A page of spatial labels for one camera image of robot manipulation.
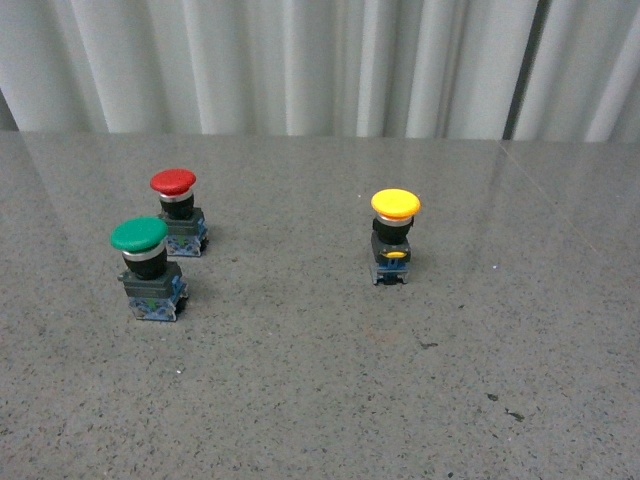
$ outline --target yellow push button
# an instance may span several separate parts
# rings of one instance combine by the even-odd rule
[[[407,256],[405,252],[387,252],[382,254],[386,258],[404,258]]]
[[[399,188],[380,190],[371,198],[371,206],[380,215],[392,220],[409,218],[420,210],[420,199]]]

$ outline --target green push button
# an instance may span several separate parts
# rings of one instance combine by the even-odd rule
[[[121,223],[111,232],[111,245],[129,253],[149,250],[167,236],[167,224],[156,217],[139,217]]]

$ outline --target speckled stone surface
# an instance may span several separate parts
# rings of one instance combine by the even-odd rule
[[[0,478],[640,478],[639,154],[0,133]],[[176,166],[211,242],[136,321],[109,234]],[[387,187],[424,208],[374,287]]]

